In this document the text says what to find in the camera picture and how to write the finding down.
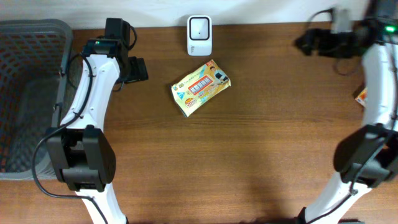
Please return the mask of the orange small carton box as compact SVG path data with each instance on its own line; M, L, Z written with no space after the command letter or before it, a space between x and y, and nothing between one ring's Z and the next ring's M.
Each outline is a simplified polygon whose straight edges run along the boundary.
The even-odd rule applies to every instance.
M367 102L367 88L363 88L358 95L356 96L355 100L363 107L366 106L366 102Z

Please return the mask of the yellow snack chip bag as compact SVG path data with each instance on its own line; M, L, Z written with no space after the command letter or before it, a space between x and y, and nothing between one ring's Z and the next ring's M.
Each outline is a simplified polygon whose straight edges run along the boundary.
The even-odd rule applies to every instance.
M210 60L170 87L174 102L189 117L207 101L231 86L225 72Z

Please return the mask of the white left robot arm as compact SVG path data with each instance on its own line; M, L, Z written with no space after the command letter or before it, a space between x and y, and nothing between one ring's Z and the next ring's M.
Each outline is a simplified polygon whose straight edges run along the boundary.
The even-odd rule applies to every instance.
M127 223L112 185L116 155L104 135L104 118L115 85L148 80L143 58L129 56L136 31L120 18L108 18L104 36L90 39L79 56L81 79L60 126L48 129L46 145L59 182L82 200L93 223Z

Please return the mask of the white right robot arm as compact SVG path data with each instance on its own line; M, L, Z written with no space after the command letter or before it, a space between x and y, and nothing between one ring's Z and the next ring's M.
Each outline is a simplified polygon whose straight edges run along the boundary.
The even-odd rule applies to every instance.
M323 192L294 223L342 223L357 200L397 176L397 1L369 1L357 24L343 7L326 12L331 29L312 29L307 22L294 45L306 56L361 57L364 117L362 127L338 144Z

